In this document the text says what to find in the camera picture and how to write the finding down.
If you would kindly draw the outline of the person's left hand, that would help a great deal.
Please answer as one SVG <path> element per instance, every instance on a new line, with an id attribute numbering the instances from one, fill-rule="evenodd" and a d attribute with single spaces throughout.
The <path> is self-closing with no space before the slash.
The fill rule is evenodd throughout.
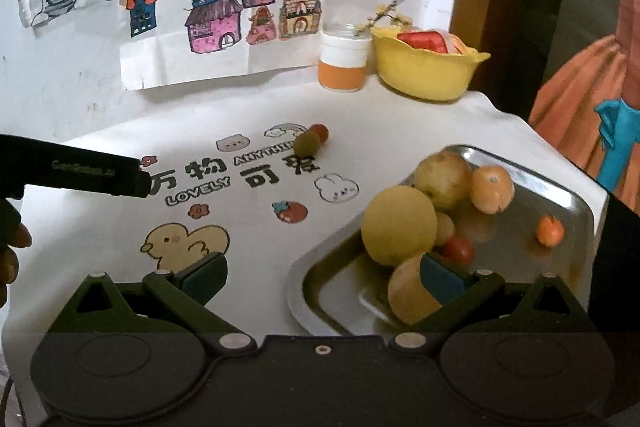
<path id="1" fill-rule="evenodd" d="M 6 199 L 1 201 L 1 248 L 0 248 L 0 307 L 8 301 L 8 287 L 17 278 L 20 264 L 16 254 L 17 249 L 32 246 L 32 236 L 28 228 L 23 225 L 22 217 L 15 207 Z"/>

